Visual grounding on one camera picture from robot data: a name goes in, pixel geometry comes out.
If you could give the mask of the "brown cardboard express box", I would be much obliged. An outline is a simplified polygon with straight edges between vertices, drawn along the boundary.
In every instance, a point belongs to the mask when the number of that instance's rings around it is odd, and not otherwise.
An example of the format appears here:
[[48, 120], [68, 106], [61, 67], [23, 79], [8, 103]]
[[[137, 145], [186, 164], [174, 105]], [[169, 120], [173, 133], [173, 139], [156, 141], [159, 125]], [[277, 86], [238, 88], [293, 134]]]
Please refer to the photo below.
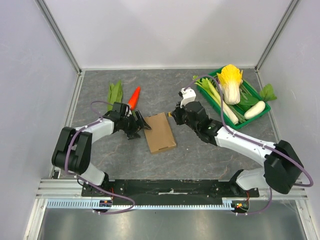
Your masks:
[[144, 118], [151, 130], [144, 130], [151, 154], [158, 154], [174, 149], [177, 146], [165, 112]]

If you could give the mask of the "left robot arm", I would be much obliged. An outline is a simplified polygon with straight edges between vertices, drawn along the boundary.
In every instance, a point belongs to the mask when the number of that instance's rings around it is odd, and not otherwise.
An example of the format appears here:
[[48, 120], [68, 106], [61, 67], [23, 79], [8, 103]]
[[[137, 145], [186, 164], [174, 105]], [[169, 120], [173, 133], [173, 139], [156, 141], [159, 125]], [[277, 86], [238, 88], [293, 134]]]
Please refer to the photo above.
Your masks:
[[96, 141], [123, 131], [128, 140], [140, 138], [140, 130], [151, 130], [140, 111], [131, 111], [125, 103], [115, 102], [112, 109], [89, 124], [62, 128], [51, 163], [67, 174], [79, 176], [99, 197], [110, 191], [109, 175], [91, 163], [92, 145]]

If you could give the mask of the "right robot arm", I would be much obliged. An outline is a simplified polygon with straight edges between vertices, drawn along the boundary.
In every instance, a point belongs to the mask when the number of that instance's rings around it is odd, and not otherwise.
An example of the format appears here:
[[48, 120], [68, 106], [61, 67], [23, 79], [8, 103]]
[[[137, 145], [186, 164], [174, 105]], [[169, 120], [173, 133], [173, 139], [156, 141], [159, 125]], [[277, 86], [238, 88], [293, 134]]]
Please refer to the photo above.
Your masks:
[[253, 170], [239, 170], [233, 175], [229, 191], [235, 197], [251, 189], [268, 187], [286, 195], [302, 173], [303, 165], [287, 141], [267, 142], [230, 130], [222, 122], [209, 118], [198, 101], [185, 106], [177, 104], [168, 115], [177, 125], [187, 125], [203, 142], [233, 150], [261, 166]]

